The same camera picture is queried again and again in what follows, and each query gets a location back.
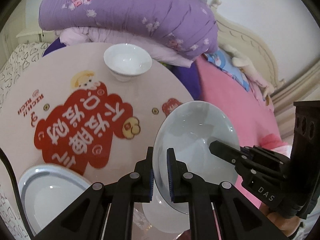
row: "cream headboard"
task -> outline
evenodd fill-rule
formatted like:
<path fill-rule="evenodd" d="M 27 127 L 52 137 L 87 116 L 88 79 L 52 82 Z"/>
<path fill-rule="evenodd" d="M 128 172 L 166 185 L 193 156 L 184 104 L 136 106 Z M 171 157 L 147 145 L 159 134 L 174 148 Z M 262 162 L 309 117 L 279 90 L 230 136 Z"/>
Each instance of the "cream headboard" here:
<path fill-rule="evenodd" d="M 231 23 L 222 17 L 217 12 L 220 4 L 220 0 L 213 0 L 211 3 L 211 9 L 219 28 L 219 44 L 230 44 L 247 55 L 259 73 L 273 84 L 275 88 L 279 89 L 284 84 L 284 80 L 279 81 L 278 79 L 278 65 L 268 46 L 259 36 L 250 30 Z"/>

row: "round table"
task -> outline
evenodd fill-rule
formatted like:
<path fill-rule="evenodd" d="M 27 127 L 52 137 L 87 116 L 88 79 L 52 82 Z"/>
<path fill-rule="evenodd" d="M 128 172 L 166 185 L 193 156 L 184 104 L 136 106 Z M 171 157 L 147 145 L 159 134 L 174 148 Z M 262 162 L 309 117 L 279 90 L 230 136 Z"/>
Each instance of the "round table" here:
<path fill-rule="evenodd" d="M 0 114 L 0 147 L 17 180 L 33 165 L 55 163 L 91 182 L 116 182 L 145 158 L 166 116 L 193 100 L 155 60 L 145 74 L 117 81 L 103 61 L 110 46 L 54 51 L 31 64 L 12 88 Z M 0 177 L 14 203 L 3 164 Z"/>

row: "floral blanket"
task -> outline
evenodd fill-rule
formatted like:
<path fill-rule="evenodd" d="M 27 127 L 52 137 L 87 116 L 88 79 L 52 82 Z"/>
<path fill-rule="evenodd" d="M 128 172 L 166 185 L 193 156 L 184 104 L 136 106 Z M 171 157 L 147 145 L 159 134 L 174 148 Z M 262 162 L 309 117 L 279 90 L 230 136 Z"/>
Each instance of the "floral blanket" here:
<path fill-rule="evenodd" d="M 102 27 L 150 37 L 187 59 L 218 49 L 213 12 L 200 0 L 43 0 L 44 30 Z"/>

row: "plush toy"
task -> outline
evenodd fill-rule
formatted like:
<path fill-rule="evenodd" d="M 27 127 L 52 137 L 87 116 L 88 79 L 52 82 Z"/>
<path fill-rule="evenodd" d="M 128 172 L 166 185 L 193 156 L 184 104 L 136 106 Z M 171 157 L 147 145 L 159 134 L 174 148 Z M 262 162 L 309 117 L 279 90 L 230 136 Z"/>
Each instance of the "plush toy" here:
<path fill-rule="evenodd" d="M 260 75 L 246 55 L 228 44 L 223 45 L 222 49 L 231 54 L 232 64 L 240 68 L 250 81 L 255 82 L 262 89 L 263 98 L 267 98 L 275 91 L 275 87 Z"/>

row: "person's hand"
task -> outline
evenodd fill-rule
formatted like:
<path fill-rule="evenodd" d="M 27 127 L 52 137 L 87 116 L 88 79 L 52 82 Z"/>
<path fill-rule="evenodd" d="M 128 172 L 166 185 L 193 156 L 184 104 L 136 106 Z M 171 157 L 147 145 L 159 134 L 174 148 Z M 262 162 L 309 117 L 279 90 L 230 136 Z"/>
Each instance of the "person's hand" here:
<path fill-rule="evenodd" d="M 259 210 L 274 223 L 286 236 L 291 236 L 300 225 L 300 218 L 293 217 L 290 219 L 283 218 L 277 212 L 271 212 L 269 207 L 261 203 Z"/>

